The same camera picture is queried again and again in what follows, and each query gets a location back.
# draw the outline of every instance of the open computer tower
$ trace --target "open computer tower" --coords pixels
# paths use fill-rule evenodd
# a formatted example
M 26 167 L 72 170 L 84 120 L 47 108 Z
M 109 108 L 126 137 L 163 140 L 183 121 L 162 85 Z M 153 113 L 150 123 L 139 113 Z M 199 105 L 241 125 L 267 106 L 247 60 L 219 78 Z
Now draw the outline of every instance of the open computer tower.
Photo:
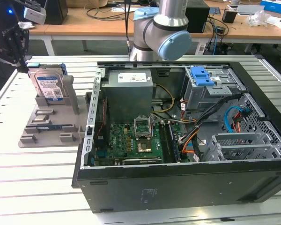
M 74 181 L 93 213 L 281 190 L 281 113 L 239 63 L 99 63 L 89 106 Z

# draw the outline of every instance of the desk leg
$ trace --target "desk leg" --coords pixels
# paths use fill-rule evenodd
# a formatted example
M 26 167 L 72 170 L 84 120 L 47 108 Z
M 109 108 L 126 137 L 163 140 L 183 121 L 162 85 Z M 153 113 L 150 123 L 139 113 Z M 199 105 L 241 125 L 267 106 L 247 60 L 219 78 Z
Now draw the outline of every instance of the desk leg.
M 49 55 L 55 55 L 55 52 L 54 52 L 54 49 L 53 49 L 53 46 L 52 46 L 52 42 L 51 42 L 52 41 L 51 36 L 44 37 L 43 41 L 45 43 L 48 54 Z
M 87 52 L 88 51 L 88 44 L 86 43 L 86 41 L 82 41 L 82 45 L 83 45 L 83 50 L 85 52 Z
M 195 55 L 203 55 L 206 44 L 207 44 L 206 41 L 199 40 Z
M 245 53 L 250 53 L 251 52 L 251 48 L 252 48 L 253 44 L 247 44 L 247 46 L 244 49 Z

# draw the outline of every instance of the blue cable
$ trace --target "blue cable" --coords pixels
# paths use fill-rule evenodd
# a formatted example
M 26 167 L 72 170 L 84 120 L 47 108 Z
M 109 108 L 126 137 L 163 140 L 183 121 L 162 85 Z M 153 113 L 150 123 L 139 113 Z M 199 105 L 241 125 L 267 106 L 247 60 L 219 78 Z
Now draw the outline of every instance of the blue cable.
M 216 44 L 217 44 L 217 28 L 215 27 L 215 45 L 214 45 L 214 53 L 215 53 L 215 49 L 216 49 Z
M 231 109 L 238 109 L 239 111 L 243 112 L 244 110 L 238 106 L 231 106 L 226 112 L 225 112 L 225 125 L 227 127 L 227 130 L 229 133 L 233 133 L 233 130 L 230 127 L 229 121 L 228 121 L 228 114 L 231 111 Z

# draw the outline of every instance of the floor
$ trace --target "floor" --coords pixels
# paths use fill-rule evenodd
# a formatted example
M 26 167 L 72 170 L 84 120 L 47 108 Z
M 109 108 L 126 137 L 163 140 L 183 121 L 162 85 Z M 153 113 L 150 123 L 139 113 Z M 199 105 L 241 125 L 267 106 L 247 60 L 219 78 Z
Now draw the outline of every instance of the floor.
M 126 55 L 125 41 L 88 41 L 89 51 L 83 51 L 81 41 L 53 41 L 56 55 Z M 31 40 L 29 52 L 27 55 L 47 55 L 45 45 L 40 40 Z M 228 51 L 228 55 L 242 55 L 244 53 L 245 44 L 234 44 L 232 49 Z M 194 54 L 196 43 L 194 43 L 187 54 Z M 262 56 L 281 74 L 280 61 L 281 45 L 273 48 L 273 45 L 262 45 Z M 14 68 L 8 64 L 0 62 L 0 90 L 10 77 Z

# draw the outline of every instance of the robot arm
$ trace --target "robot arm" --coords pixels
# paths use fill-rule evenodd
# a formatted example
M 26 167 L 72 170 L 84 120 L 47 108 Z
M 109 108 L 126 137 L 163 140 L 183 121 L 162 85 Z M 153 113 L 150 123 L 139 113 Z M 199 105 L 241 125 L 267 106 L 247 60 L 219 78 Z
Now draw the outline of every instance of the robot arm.
M 30 0 L 0 0 L 0 61 L 11 64 L 21 73 L 27 73 L 24 57 L 28 50 L 29 31 L 20 29 L 12 2 L 35 12 L 41 12 L 42 8 L 39 3 Z
M 161 0 L 160 7 L 140 8 L 134 13 L 134 47 L 130 61 L 177 60 L 192 42 L 186 31 L 187 0 Z

